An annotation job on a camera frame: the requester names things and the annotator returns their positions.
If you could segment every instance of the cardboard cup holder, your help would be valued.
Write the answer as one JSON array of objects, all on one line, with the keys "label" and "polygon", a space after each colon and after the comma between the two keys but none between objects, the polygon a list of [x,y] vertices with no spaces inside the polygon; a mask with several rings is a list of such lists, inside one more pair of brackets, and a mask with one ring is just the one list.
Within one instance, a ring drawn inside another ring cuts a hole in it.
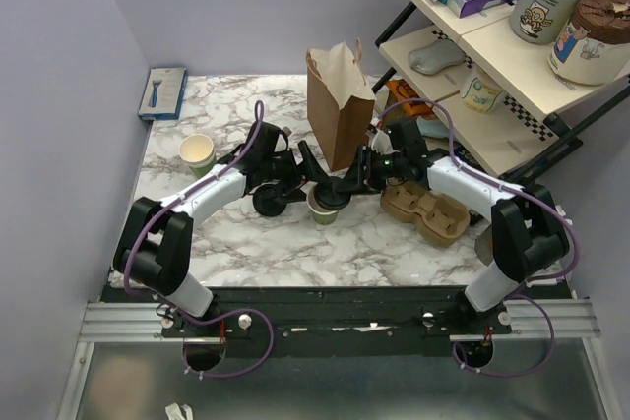
[{"label": "cardboard cup holder", "polygon": [[390,182],[381,194],[381,208],[437,246],[451,246],[471,223],[466,207],[453,198],[434,194],[415,182]]}]

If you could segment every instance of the stainless steel floor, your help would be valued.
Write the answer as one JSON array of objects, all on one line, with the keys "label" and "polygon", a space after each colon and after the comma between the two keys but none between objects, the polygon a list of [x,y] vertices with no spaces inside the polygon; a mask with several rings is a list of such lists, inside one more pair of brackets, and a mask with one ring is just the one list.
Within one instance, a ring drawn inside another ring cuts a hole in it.
[{"label": "stainless steel floor", "polygon": [[[545,347],[504,341],[491,367],[532,366]],[[226,359],[219,368],[246,364]],[[172,402],[189,404],[195,420],[605,418],[579,340],[560,341],[543,371],[512,380],[463,372],[450,358],[419,356],[271,359],[234,380],[200,382],[183,371],[175,345],[97,346],[78,418],[166,419]]]}]

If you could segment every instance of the lavender wall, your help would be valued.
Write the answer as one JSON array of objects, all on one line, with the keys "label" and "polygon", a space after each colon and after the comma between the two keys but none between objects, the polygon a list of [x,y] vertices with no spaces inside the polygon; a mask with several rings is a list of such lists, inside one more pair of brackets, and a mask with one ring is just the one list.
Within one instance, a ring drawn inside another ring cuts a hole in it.
[{"label": "lavender wall", "polygon": [[147,129],[147,63],[114,0],[0,0],[0,405],[52,419]]},{"label": "lavender wall", "polygon": [[[303,73],[308,47],[365,46],[364,69],[384,72],[374,40],[407,0],[116,0],[150,66],[193,74]],[[404,31],[429,25],[415,14]]]},{"label": "lavender wall", "polygon": [[[567,113],[575,123],[616,91]],[[608,368],[626,417],[630,418],[630,99],[584,134],[584,146],[545,178],[557,202],[573,218],[584,257],[572,278],[590,296],[603,333]]]}]

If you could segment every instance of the brown paper bag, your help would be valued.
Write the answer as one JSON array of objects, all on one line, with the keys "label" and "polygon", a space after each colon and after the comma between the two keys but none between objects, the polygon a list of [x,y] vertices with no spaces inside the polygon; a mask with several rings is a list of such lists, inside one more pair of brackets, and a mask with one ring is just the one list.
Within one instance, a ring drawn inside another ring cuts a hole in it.
[{"label": "brown paper bag", "polygon": [[309,49],[307,116],[331,171],[350,167],[359,145],[367,143],[375,96],[356,56],[345,43],[330,51]]}]

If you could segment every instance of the gray sponge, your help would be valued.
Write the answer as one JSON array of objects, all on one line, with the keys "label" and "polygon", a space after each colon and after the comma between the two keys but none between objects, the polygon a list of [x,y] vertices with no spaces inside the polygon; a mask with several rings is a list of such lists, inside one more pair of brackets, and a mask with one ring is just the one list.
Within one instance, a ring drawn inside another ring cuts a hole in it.
[{"label": "gray sponge", "polygon": [[464,51],[450,39],[437,41],[418,48],[409,54],[409,65],[420,74],[432,76],[444,68],[462,64],[466,59]]}]

